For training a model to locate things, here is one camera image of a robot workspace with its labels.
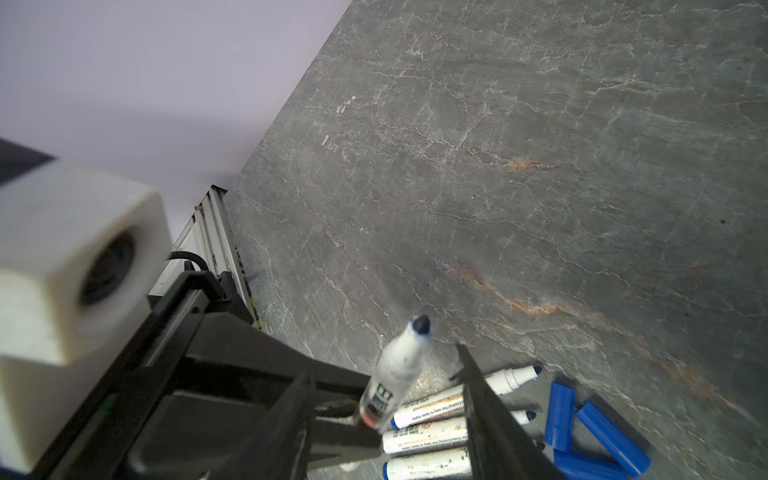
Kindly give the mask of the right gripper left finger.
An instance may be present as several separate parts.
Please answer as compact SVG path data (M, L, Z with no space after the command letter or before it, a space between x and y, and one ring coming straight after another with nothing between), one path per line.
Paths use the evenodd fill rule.
M235 453L211 479L304 479L315 420L316 385L296 377Z

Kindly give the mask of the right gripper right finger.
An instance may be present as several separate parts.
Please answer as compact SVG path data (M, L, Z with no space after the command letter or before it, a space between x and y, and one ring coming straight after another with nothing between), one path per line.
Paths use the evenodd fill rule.
M456 345L462 368L467 450L474 479L562 479L564 474L511 416L484 379L468 348Z

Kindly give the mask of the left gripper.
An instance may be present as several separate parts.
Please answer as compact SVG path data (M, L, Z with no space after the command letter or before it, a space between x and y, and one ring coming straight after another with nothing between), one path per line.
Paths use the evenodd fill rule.
M363 374L255 328L229 275L187 272L154 306L35 468L39 479L211 479L291 382L316 385L308 470L367 460L345 423Z

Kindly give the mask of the whiteboard marker pen three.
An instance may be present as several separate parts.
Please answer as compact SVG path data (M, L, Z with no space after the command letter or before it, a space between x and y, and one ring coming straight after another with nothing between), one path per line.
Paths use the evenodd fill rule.
M468 439L464 417L427 422L391 430L382 436L383 452L397 455L462 444Z

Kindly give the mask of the whiteboard marker pen two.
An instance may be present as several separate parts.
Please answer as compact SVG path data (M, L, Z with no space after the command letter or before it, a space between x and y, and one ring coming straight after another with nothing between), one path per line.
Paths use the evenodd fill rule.
M507 395L536 380L543 371L540 364L509 368L484 376L485 382L496 395ZM389 421L394 429L447 419L464 411L463 386L455 385L441 392L404 404Z

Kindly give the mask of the blue pen cap one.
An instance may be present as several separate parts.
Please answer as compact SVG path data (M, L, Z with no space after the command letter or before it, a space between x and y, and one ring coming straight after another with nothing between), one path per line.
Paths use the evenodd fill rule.
M558 382L552 382L544 441L555 451L569 453L571 450L574 409L574 389Z

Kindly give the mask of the whiteboard marker pen one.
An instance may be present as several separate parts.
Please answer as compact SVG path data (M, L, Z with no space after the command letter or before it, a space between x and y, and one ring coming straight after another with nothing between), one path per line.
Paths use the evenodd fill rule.
M383 349L353 414L354 425L386 428L423 372L431 336L429 317L419 315Z

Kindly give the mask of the blue pen cap two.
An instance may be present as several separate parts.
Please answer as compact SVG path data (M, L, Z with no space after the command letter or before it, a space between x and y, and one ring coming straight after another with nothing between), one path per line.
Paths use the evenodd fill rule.
M650 469L652 461L645 451L594 403L586 401L576 416L630 477L639 478Z

